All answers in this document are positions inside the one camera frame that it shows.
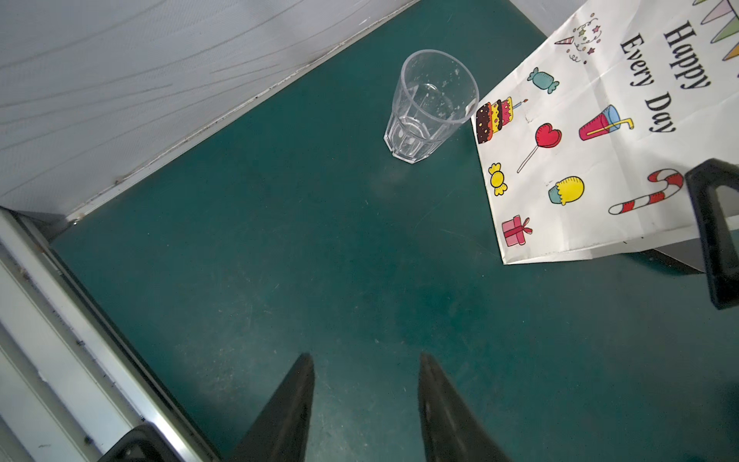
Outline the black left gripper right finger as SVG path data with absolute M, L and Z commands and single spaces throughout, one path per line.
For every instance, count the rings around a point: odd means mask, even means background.
M 437 359 L 420 357 L 421 436 L 427 461 L 508 461 L 471 413 Z

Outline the white printed paper bag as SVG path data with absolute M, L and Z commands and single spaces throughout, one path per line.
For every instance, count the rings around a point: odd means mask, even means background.
M 690 169 L 738 160 L 738 5 L 589 1 L 473 115 L 506 265 L 698 237 Z

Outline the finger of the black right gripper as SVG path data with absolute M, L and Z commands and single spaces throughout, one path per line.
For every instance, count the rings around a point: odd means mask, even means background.
M 708 159 L 685 174 L 704 256 L 708 292 L 718 310 L 738 305 L 738 252 L 717 189 L 738 191 L 738 167 Z

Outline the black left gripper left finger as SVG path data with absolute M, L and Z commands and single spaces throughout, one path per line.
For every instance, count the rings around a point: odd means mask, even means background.
M 315 389 L 312 356 L 298 356 L 229 461 L 304 461 Z

